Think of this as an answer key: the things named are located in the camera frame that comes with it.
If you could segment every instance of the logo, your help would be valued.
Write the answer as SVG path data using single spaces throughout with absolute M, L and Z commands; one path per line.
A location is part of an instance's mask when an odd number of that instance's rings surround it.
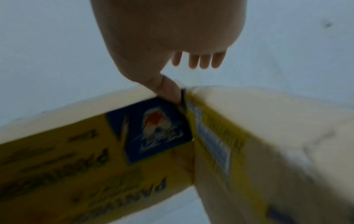
M 178 125 L 180 124 L 172 123 L 159 107 L 145 111 L 142 121 L 142 137 L 137 137 L 141 141 L 140 152 L 184 136 Z

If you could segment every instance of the stain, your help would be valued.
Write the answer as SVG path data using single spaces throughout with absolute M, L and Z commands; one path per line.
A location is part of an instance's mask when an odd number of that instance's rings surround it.
M 331 21 L 329 21 L 328 19 L 323 19 L 321 21 L 322 27 L 324 29 L 330 28 L 331 26 L 333 26 L 333 23 Z

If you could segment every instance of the cardboard box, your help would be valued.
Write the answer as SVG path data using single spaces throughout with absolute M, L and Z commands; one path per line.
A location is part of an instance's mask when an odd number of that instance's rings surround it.
M 0 131 L 0 220 L 103 224 L 195 185 L 213 224 L 353 223 L 354 111 L 261 89 L 143 87 Z

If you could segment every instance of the white floor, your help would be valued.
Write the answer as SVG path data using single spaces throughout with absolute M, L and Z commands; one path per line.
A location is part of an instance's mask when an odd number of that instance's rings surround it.
M 262 86 L 354 106 L 353 10 L 352 0 L 249 0 L 221 68 L 190 71 L 184 57 L 163 72 L 189 85 Z M 0 1 L 0 126 L 133 85 L 109 58 L 88 0 Z M 177 220 L 207 223 L 193 189 L 121 222 Z

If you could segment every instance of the hand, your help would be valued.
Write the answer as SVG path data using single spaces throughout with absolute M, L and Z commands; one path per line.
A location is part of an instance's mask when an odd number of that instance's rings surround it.
M 244 25 L 246 0 L 91 0 L 98 27 L 118 70 L 171 102 L 179 87 L 161 70 L 182 52 L 189 67 L 221 65 Z

